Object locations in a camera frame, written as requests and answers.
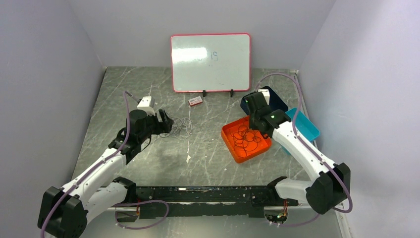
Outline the dark navy plastic tray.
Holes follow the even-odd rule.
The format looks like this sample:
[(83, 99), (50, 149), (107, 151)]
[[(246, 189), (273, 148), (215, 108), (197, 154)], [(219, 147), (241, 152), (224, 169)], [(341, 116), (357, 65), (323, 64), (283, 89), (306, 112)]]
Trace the dark navy plastic tray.
[[(284, 112), (287, 112), (289, 110), (286, 103), (279, 97), (279, 95), (271, 87), (264, 86), (261, 88), (261, 90), (267, 90), (269, 92), (270, 99), (269, 99), (268, 105), (273, 111), (282, 110)], [(246, 105), (244, 97), (241, 99), (240, 107), (246, 115), (249, 115), (249, 110)]]

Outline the orange plastic tray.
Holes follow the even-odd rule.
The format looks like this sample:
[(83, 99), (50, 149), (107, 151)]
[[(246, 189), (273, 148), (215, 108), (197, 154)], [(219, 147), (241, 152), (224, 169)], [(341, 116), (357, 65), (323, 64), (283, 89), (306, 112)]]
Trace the orange plastic tray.
[(238, 164), (266, 152), (272, 145), (268, 136), (249, 128), (248, 116), (224, 125), (221, 137)]

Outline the light blue plastic tray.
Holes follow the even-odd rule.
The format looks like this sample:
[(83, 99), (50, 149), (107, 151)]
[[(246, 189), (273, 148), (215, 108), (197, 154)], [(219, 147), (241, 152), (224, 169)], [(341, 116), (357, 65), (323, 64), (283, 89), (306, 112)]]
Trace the light blue plastic tray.
[(319, 129), (301, 111), (296, 118), (296, 127), (309, 142), (314, 142), (320, 136)]

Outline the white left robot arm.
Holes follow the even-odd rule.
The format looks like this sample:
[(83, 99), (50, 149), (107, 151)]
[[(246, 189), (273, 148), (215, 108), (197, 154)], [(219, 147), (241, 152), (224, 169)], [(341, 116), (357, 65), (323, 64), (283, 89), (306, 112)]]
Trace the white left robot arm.
[(174, 124), (165, 110), (147, 114), (132, 110), (116, 138), (84, 172), (60, 188), (43, 195), (37, 226), (41, 237), (78, 238), (99, 214), (114, 205), (133, 206), (138, 201), (136, 184), (123, 177), (101, 186), (142, 151), (152, 135), (167, 134)]

